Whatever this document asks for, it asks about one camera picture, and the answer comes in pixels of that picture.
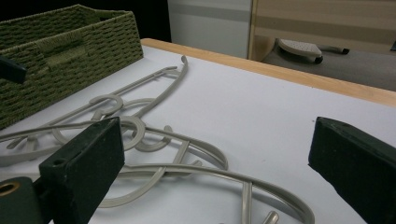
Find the black foam block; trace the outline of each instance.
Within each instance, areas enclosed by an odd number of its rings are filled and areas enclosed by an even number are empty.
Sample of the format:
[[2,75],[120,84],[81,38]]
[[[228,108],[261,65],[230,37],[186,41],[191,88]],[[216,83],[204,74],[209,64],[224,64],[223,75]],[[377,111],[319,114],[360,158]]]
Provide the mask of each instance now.
[[308,160],[367,223],[396,223],[395,147],[342,121],[319,117]]
[[89,126],[39,165],[53,220],[88,223],[124,164],[120,119]]

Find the table edge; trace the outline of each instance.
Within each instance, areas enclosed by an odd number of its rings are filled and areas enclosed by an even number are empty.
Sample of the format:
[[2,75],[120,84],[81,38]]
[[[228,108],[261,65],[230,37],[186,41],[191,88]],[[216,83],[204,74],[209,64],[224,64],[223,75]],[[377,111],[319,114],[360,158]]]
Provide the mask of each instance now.
[[260,75],[275,77],[308,87],[317,88],[324,91],[331,91],[381,105],[396,106],[396,91],[387,91],[335,78],[321,77],[289,68],[267,63],[258,63],[209,50],[196,49],[151,38],[141,39],[141,44],[147,47],[166,50],[212,63],[219,63]]

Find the clamp hole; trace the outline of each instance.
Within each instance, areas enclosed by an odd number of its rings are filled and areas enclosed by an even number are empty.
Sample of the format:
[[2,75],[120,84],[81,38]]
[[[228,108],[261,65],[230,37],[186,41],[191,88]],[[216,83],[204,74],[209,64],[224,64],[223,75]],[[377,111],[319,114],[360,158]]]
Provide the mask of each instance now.
[[20,187],[19,182],[9,182],[0,186],[0,197],[8,195]]

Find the green woven basket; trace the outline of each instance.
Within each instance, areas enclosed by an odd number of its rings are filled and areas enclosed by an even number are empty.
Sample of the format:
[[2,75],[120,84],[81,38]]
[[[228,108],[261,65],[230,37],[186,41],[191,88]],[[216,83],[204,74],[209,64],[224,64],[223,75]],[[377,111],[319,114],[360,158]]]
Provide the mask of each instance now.
[[0,22],[0,55],[27,69],[0,79],[0,130],[143,58],[131,11],[82,5]]

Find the white wall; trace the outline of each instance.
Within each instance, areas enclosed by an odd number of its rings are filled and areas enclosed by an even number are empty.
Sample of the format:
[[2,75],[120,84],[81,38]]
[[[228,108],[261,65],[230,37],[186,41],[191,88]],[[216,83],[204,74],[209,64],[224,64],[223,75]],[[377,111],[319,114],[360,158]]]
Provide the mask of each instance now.
[[248,56],[251,0],[168,0],[172,42]]

